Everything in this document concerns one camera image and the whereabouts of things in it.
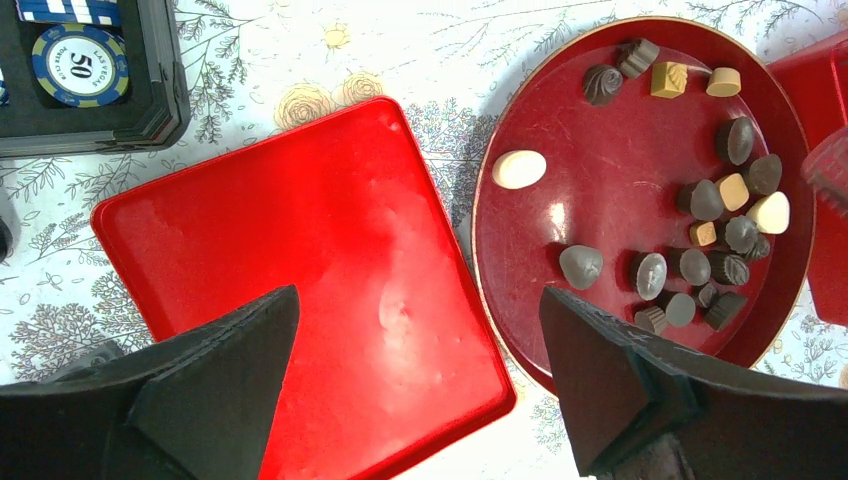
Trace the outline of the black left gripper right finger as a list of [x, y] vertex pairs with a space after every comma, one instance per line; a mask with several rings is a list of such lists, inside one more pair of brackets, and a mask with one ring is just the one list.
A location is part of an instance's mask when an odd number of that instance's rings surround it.
[[573, 458], [599, 479], [843, 479], [847, 394], [702, 354], [546, 288]]

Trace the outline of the metal tongs with clear tips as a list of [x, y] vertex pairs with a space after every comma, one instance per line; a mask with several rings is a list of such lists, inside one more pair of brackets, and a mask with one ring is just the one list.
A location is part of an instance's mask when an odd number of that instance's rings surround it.
[[847, 218], [847, 128], [835, 130], [802, 162], [802, 178], [839, 217]]

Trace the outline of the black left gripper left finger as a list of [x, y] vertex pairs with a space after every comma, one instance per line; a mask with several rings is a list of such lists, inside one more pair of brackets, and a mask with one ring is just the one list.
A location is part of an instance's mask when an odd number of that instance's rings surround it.
[[300, 317], [294, 286], [52, 381], [1, 389], [5, 479], [255, 479]]

